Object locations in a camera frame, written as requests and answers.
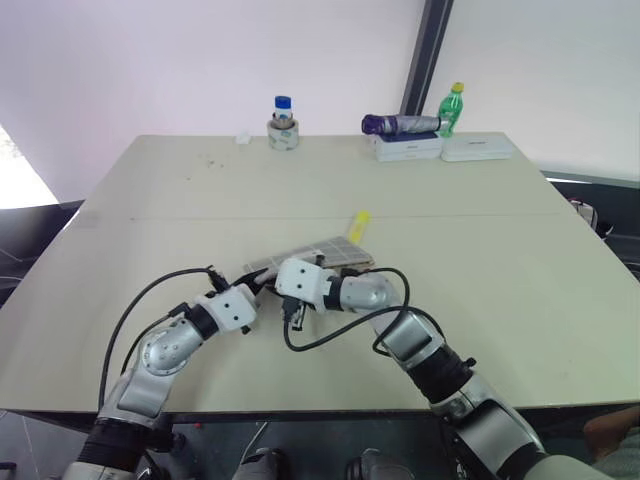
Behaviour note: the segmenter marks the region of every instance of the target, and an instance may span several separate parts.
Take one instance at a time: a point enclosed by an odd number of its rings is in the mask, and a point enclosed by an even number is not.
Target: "yellow marker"
[[[369,225],[371,220],[371,214],[367,210],[360,210],[356,213],[356,218],[353,219],[351,227],[349,227],[349,233],[347,234],[347,240],[354,245],[359,245],[362,240],[362,235]]]

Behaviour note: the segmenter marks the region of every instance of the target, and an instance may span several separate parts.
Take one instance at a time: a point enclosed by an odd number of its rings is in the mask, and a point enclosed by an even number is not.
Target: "white table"
[[[138,138],[0,311],[0,408],[96,409],[109,335],[125,306],[168,271],[251,260],[373,220],[361,246],[410,279],[461,356],[517,407],[639,396],[640,289],[617,258],[519,152],[510,160],[378,163],[363,137]],[[207,290],[171,280],[134,310],[110,384],[136,334]],[[282,341],[265,296],[247,336],[207,342],[178,377],[181,412],[411,410],[426,402],[363,326],[308,353]],[[296,341],[351,317],[307,318]]]

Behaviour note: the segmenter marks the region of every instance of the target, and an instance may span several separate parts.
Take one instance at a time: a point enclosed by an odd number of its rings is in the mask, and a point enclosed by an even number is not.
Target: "blue cap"
[[[291,97],[276,97],[276,108],[291,108]]]

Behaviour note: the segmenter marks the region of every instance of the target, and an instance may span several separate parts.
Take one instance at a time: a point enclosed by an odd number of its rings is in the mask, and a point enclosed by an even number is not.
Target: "green bottle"
[[[441,137],[450,137],[453,134],[460,113],[462,113],[462,92],[464,83],[456,82],[451,87],[451,93],[447,95],[440,104],[438,116],[441,121],[446,122],[443,128],[438,132]]]

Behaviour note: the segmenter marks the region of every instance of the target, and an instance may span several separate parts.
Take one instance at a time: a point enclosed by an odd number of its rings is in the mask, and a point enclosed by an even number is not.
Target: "white wall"
[[[640,180],[640,1],[455,0],[425,112],[463,81],[458,130],[537,164]]]
[[[60,201],[140,134],[263,135],[291,95],[303,134],[399,108],[422,0],[0,4],[0,124]]]

